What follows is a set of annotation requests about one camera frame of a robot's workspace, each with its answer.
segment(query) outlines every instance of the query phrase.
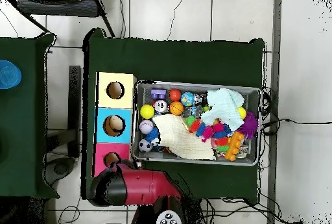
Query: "light blue cloth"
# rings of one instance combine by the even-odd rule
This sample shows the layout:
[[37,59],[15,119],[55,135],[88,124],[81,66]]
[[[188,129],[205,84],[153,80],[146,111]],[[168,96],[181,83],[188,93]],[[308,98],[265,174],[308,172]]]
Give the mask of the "light blue cloth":
[[212,125],[214,120],[219,118],[230,127],[231,131],[236,131],[244,123],[237,111],[243,102],[244,98],[239,92],[227,88],[209,90],[207,103],[212,109],[204,112],[201,119],[206,125]]

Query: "stacked cubby boxes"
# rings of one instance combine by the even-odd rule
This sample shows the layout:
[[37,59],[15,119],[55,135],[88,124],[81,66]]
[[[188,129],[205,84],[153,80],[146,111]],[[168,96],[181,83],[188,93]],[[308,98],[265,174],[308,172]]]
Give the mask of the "stacked cubby boxes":
[[[118,82],[122,86],[123,95],[118,99],[112,99],[107,94],[111,82]],[[97,121],[95,121],[97,142],[93,157],[94,177],[107,168],[104,163],[104,157],[107,154],[115,153],[122,160],[130,158],[134,83],[135,77],[132,74],[97,73],[96,98],[98,101],[95,108],[95,116],[97,113]],[[108,116],[119,116],[124,121],[124,130],[120,135],[110,136],[105,133],[103,125]]]

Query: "blue cup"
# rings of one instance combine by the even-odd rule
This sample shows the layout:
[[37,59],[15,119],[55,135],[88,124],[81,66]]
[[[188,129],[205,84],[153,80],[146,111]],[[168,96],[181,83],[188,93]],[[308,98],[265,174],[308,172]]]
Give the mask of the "blue cup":
[[22,74],[13,63],[0,60],[0,90],[7,90],[21,82]]

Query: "red ball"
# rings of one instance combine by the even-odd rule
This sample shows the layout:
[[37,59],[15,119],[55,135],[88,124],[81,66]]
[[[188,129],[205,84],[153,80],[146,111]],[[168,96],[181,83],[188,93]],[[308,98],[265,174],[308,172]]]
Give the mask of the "red ball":
[[169,99],[172,101],[179,101],[181,99],[181,91],[180,90],[171,90],[169,92]]

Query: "pink box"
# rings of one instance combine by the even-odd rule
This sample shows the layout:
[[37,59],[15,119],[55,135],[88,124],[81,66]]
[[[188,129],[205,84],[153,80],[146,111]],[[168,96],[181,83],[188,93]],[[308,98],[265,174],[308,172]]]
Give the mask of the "pink box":
[[95,174],[96,177],[99,173],[106,169],[104,164],[104,157],[108,153],[117,153],[121,159],[130,158],[130,144],[123,143],[97,143],[95,155]]

